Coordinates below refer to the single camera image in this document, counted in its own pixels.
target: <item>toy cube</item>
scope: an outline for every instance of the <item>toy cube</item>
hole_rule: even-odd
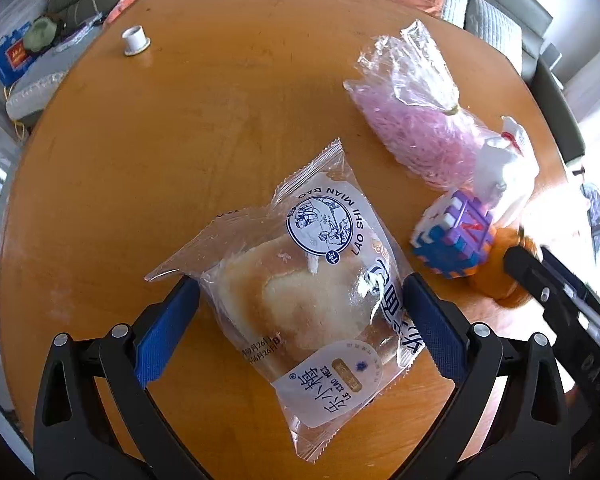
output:
[[[493,244],[492,221],[491,214],[470,193],[448,192],[418,222],[411,237],[413,253],[446,278],[474,274]]]

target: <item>orange plush toy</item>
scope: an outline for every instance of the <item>orange plush toy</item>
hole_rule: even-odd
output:
[[[535,242],[525,236],[523,228],[500,228],[495,238],[487,261],[469,276],[470,285],[485,296],[493,298],[496,303],[506,308],[516,308],[531,300],[531,295],[516,280],[504,271],[504,253],[510,247],[522,245],[538,260],[541,253]]]

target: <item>clear plastic bag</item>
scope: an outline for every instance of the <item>clear plastic bag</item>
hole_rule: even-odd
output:
[[[351,98],[398,162],[442,189],[470,185],[476,153],[496,136],[458,104],[459,91],[420,20],[363,52]]]
[[[411,267],[339,140],[269,205],[219,216],[146,278],[172,272],[199,280],[224,334],[276,389],[309,462],[424,346],[402,305]]]

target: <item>green object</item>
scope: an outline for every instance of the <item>green object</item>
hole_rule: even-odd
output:
[[[29,52],[38,53],[53,43],[56,30],[58,25],[53,20],[46,16],[38,18],[22,37],[22,46]]]

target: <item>red label on bag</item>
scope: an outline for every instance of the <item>red label on bag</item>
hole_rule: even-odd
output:
[[[9,61],[11,68],[13,68],[14,70],[16,70],[17,67],[23,64],[29,57],[27,55],[27,51],[24,50],[22,40],[16,41],[4,53],[6,54],[7,60]]]

